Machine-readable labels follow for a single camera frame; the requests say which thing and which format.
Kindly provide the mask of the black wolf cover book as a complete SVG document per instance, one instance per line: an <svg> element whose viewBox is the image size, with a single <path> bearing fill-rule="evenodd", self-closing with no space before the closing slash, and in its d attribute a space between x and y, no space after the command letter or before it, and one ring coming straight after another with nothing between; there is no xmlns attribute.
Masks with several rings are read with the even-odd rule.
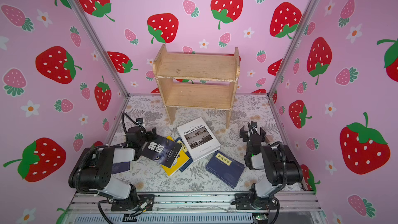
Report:
<svg viewBox="0 0 398 224"><path fill-rule="evenodd" d="M181 144L158 135L152 141L147 142L141 155L162 166L171 168L181 149Z"/></svg>

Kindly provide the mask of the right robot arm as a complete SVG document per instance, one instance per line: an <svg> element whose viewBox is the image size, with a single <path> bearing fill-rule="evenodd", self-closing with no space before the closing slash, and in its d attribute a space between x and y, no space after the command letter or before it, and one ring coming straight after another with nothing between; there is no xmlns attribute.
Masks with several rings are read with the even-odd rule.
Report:
<svg viewBox="0 0 398 224"><path fill-rule="evenodd" d="M275 195L286 186L299 183L303 172L290 148L282 142L269 143L266 132L257 123L247 124L248 130L242 127L239 137L246 143L244 162L250 170L264 170L265 176L253 183L249 192L235 196L235 204L242 208L251 206L254 209L276 204Z"/></svg>

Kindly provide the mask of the yellow cartoon cover book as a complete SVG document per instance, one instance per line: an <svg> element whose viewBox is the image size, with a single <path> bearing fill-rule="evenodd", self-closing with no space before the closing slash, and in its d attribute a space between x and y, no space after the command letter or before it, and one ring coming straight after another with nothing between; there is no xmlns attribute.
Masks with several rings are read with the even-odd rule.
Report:
<svg viewBox="0 0 398 224"><path fill-rule="evenodd" d="M175 162L173 163L171 168L168 168L166 166L161 165L161 167L163 168L163 170L165 171L165 173L168 176L172 176L174 175L179 168L181 168L186 162L188 161L188 157L185 155L185 153L182 151L179 152L178 157L176 158Z"/></svg>

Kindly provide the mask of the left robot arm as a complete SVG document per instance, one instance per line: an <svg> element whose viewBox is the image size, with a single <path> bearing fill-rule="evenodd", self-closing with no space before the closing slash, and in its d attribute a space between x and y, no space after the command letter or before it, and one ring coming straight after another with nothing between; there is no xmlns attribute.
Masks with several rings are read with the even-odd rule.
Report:
<svg viewBox="0 0 398 224"><path fill-rule="evenodd" d="M84 149L69 176L69 186L82 195L105 197L112 211L150 209L154 195L138 195L134 185L115 178L112 171L115 164L138 160L144 145L156 138L155 128L146 131L138 126L128 130L125 143Z"/></svg>

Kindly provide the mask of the white hardcover book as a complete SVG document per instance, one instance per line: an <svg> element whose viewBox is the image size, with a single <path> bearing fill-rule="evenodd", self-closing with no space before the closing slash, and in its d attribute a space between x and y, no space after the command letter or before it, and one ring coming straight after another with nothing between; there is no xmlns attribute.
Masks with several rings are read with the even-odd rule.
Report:
<svg viewBox="0 0 398 224"><path fill-rule="evenodd" d="M194 162L221 147L202 117L177 127L177 131Z"/></svg>

